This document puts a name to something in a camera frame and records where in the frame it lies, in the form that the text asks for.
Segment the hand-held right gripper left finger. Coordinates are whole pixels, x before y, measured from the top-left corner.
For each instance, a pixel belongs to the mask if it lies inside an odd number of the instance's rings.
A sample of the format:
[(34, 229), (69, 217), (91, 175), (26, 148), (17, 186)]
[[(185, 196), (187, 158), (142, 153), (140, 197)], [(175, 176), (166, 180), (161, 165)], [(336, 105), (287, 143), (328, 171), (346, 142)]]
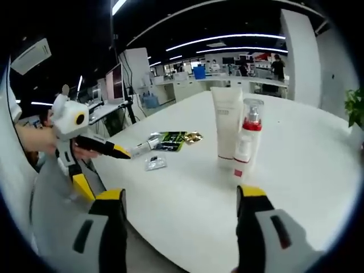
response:
[(126, 272), (126, 191), (100, 193), (87, 213), (65, 222), (61, 272)]

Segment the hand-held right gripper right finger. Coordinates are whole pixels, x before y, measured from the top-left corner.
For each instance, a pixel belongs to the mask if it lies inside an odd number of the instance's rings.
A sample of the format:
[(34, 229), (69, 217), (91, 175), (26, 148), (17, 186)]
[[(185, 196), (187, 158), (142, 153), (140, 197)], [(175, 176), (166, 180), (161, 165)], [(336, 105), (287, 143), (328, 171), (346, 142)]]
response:
[(307, 241), (305, 229), (266, 193), (237, 186), (239, 262), (237, 272), (307, 272), (322, 257)]

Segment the person's left hand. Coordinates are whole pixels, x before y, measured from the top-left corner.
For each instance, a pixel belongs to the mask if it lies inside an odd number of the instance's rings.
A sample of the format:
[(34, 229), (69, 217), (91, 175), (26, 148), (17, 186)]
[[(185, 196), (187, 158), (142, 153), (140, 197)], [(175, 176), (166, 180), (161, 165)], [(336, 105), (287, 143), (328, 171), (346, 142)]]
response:
[[(37, 141), (38, 151), (47, 152), (52, 154), (56, 151), (57, 137), (51, 128), (44, 128), (39, 130), (39, 140)], [(96, 158), (99, 153), (93, 150), (85, 150), (78, 146), (77, 142), (72, 140), (72, 150), (76, 159), (93, 159)]]

